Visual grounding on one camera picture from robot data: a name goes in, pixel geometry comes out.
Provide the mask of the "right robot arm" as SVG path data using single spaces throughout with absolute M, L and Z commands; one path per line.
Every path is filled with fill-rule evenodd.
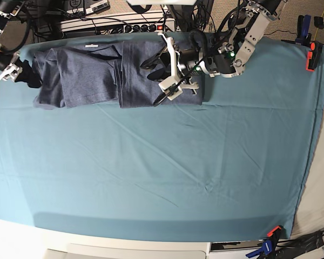
M 28 16 L 24 1 L 0 1 L 0 36 L 3 33 L 8 21 L 16 17 L 21 11 Z M 0 43 L 0 81 L 12 80 L 13 82 L 27 83 L 30 88 L 40 88 L 42 80 L 33 71 L 27 60 L 20 59 L 19 50 L 25 45 L 30 29 L 32 18 L 26 20 L 26 29 L 22 41 L 13 49 L 8 49 Z

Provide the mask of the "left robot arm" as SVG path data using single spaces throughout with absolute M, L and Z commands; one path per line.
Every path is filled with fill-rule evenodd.
M 180 48 L 173 37 L 160 32 L 165 45 L 140 66 L 151 71 L 149 80 L 159 83 L 162 93 L 156 102 L 173 100 L 185 90 L 196 94 L 199 84 L 193 78 L 201 74 L 241 75 L 269 23 L 279 19 L 285 5 L 286 1 L 243 1 L 210 38 L 198 29 L 189 32 L 189 49 Z

